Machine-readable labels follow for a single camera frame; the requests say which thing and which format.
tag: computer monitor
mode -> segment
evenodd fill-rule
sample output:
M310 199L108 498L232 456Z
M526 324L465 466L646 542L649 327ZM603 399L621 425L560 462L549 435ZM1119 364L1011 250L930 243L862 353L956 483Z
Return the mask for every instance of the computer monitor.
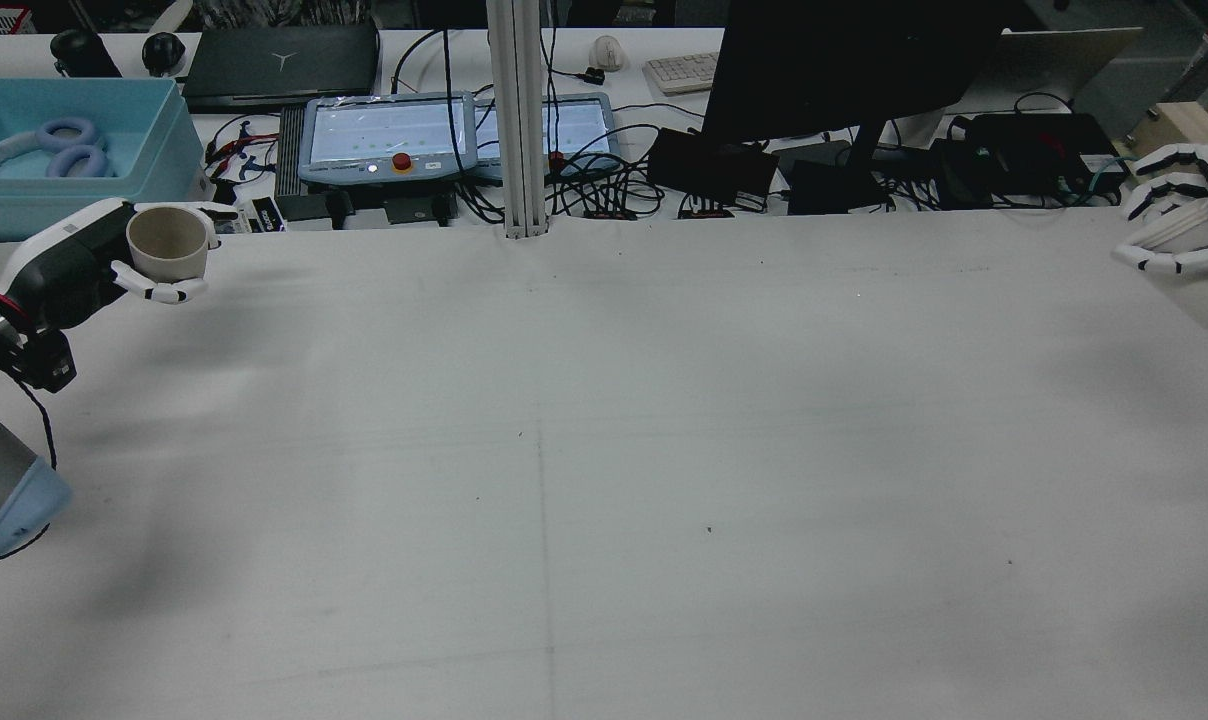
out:
M719 143L856 127L869 172L889 120L957 101L1007 24L1006 0L733 0L705 104Z

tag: tablet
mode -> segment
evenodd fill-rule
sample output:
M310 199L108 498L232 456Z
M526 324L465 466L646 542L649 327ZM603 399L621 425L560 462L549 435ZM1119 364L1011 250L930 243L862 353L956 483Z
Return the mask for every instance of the tablet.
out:
M298 178L335 186L455 178L476 164L475 100L470 92L454 92L452 105L449 133L443 92L310 100Z
M558 150L569 161L559 178L585 181L606 176L621 167L616 159L622 151L615 132L617 126L612 120L612 105L609 105L608 95L603 92L558 95L553 106L552 101L544 103L541 118L544 151L550 150L558 132ZM503 158L498 152L498 114L492 100L475 104L475 138L480 151L476 167L467 170L467 176L486 182L503 182Z

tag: monitor stand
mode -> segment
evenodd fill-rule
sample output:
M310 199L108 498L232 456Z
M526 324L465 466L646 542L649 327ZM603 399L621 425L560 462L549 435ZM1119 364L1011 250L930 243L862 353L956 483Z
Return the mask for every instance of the monitor stand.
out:
M782 176L791 184L788 215L829 215L888 202L875 181L875 147L887 122L881 120L856 128L854 141L815 143L778 150Z

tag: metal frame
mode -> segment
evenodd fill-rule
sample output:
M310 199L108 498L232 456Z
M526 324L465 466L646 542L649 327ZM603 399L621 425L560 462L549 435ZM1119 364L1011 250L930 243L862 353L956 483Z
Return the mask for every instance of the metal frame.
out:
M534 237L548 228L541 156L544 57L539 2L488 0L488 4L507 237Z

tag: computer mouse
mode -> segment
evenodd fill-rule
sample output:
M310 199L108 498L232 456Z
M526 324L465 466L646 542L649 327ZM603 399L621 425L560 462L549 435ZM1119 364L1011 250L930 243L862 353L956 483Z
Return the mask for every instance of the computer mouse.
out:
M616 72L626 64L626 53L616 37L600 35L596 37L596 43L591 45L590 60L592 68L599 68L604 72Z
M164 77L174 74L182 64L187 46L170 31L157 31L143 42L143 65L146 65L152 77Z

